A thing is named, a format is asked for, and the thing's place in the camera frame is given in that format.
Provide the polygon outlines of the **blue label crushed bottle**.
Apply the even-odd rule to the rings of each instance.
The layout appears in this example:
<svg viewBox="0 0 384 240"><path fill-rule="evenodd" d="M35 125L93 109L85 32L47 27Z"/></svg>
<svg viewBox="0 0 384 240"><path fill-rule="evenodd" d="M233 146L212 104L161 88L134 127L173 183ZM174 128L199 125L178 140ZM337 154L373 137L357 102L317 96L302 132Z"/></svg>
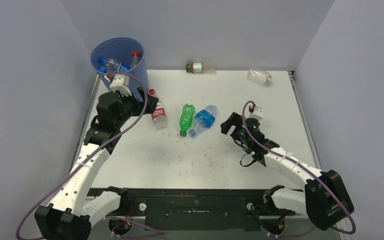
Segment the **blue label crushed bottle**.
<svg viewBox="0 0 384 240"><path fill-rule="evenodd" d="M192 138L208 130L216 120L218 108L215 105L207 105L200 110L194 117L193 127L188 135Z"/></svg>

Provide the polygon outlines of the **Pepsi English label bottle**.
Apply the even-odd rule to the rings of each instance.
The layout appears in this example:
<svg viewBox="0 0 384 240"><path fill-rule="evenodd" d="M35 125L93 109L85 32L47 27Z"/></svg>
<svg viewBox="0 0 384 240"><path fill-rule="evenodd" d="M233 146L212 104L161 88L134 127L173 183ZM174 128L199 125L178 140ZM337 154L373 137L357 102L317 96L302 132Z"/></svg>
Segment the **Pepsi English label bottle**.
<svg viewBox="0 0 384 240"><path fill-rule="evenodd" d="M106 58L104 56L100 56L98 58L98 63L99 63L99 66L106 67L107 73L110 73L110 72L127 72L131 69L128 65L126 65L122 62L119 62L113 58Z"/></svg>

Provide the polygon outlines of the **Pepsi logo bottle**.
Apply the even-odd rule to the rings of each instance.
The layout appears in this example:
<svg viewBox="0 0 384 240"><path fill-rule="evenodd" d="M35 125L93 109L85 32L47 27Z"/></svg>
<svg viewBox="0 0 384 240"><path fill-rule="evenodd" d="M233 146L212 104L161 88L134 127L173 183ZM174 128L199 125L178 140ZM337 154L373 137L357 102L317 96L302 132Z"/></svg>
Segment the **Pepsi logo bottle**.
<svg viewBox="0 0 384 240"><path fill-rule="evenodd" d="M107 69L106 69L106 67L105 66L99 66L98 67L98 70L100 71L100 72L102 72L102 73L104 73L104 79L108 82L108 83L111 83L112 82L112 80L113 80L113 77L111 76L111 75L109 75L109 74L106 74L107 73Z"/></svg>

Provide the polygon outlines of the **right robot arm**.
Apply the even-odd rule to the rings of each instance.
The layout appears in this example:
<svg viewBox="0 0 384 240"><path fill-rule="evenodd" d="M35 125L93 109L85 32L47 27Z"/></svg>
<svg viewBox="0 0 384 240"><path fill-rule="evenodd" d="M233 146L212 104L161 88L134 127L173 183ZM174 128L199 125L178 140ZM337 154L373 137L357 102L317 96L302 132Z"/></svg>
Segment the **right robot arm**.
<svg viewBox="0 0 384 240"><path fill-rule="evenodd" d="M355 210L341 176L334 170L312 167L260 131L258 118L243 118L236 112L220 125L221 133L251 154L253 162L271 168L299 187L288 189L277 185L263 194L263 209L269 214L281 210L305 215L320 230L332 228Z"/></svg>

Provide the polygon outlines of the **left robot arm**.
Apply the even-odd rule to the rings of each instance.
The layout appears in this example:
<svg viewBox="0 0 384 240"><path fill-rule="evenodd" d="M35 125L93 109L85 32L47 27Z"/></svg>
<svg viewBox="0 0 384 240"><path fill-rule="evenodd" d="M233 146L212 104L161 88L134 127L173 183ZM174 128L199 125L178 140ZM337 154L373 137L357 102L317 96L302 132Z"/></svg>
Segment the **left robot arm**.
<svg viewBox="0 0 384 240"><path fill-rule="evenodd" d="M34 218L45 240L86 240L92 227L109 213L124 215L129 210L126 190L107 187L96 199L85 203L99 170L113 153L122 136L122 126L130 117L138 120L153 113L159 98L138 92L141 100L120 91L100 95L96 116L85 134L79 158L68 179L46 206L39 206Z"/></svg>

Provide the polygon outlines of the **blue plastic bin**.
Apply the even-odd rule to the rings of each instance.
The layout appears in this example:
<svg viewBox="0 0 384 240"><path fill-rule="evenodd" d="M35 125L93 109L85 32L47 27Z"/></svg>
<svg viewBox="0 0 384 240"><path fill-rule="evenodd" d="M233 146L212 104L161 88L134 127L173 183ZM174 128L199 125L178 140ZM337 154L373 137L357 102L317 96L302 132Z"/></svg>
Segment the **blue plastic bin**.
<svg viewBox="0 0 384 240"><path fill-rule="evenodd" d="M130 67L133 51L141 51L141 60L136 67L130 69L127 73L135 76L142 83L142 85L148 89L149 80L145 62L145 50L140 42L128 37L116 37L100 43L97 47L95 47L95 49L92 50L90 55L91 65L108 91L111 91L109 88L110 83L104 79L105 74L98 70L100 66L98 63L99 57L104 56L105 58L111 58Z"/></svg>

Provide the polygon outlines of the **red label water bottle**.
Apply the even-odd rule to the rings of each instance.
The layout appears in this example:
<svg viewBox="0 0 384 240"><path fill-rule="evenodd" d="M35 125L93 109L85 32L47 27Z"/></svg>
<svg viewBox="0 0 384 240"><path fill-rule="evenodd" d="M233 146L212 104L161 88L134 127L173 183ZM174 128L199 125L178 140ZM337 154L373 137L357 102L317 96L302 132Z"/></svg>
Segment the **red label water bottle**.
<svg viewBox="0 0 384 240"><path fill-rule="evenodd" d="M168 117L160 99L156 103L155 111L151 114L151 118L156 130L162 130L168 126Z"/></svg>

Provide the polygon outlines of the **green plastic bottle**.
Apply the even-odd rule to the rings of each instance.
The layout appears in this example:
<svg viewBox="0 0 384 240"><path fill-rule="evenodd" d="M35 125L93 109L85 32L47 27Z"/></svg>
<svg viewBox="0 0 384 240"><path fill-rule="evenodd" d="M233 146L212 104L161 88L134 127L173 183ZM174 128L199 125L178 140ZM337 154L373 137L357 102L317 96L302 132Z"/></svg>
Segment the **green plastic bottle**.
<svg viewBox="0 0 384 240"><path fill-rule="evenodd" d="M185 137L187 131L190 129L195 113L195 106L193 104L185 104L182 108L182 113L179 119L179 135Z"/></svg>

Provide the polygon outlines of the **red cap tea bottle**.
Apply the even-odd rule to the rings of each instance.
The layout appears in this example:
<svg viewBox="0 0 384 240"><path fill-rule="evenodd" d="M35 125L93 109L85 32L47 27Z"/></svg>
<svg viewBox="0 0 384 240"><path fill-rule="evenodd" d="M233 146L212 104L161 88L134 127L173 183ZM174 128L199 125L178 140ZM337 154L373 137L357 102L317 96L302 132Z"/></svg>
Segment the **red cap tea bottle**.
<svg viewBox="0 0 384 240"><path fill-rule="evenodd" d="M132 60L131 60L131 63L130 63L130 68L133 69L141 61L142 52L139 51L139 50L134 50L131 53L131 55L132 55Z"/></svg>

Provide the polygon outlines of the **clear plastic jar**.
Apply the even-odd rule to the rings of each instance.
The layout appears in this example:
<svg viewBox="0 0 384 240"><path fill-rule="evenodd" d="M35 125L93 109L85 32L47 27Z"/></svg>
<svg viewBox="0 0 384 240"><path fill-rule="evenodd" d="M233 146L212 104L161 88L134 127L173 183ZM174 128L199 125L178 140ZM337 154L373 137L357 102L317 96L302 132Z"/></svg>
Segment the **clear plastic jar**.
<svg viewBox="0 0 384 240"><path fill-rule="evenodd" d="M261 86L269 86L271 84L272 75L264 70L248 70L246 78Z"/></svg>

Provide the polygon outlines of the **green cap brown bottle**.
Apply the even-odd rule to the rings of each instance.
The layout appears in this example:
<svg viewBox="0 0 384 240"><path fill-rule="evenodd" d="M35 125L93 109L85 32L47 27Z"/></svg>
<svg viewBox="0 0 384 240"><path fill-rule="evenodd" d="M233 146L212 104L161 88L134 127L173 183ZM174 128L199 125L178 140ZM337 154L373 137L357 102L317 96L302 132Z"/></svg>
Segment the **green cap brown bottle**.
<svg viewBox="0 0 384 240"><path fill-rule="evenodd" d="M215 74L216 65L214 63L193 62L185 65L185 71L191 74Z"/></svg>

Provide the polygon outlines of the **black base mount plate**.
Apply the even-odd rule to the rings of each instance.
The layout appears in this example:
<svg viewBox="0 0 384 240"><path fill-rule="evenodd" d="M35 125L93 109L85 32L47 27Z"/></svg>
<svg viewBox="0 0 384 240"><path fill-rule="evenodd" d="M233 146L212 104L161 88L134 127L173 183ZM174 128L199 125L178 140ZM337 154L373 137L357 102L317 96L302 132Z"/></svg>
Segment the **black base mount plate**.
<svg viewBox="0 0 384 240"><path fill-rule="evenodd" d="M160 231L258 231L257 218L270 223L290 210L264 206L263 189L152 189L124 188L121 204L108 216L142 219Z"/></svg>

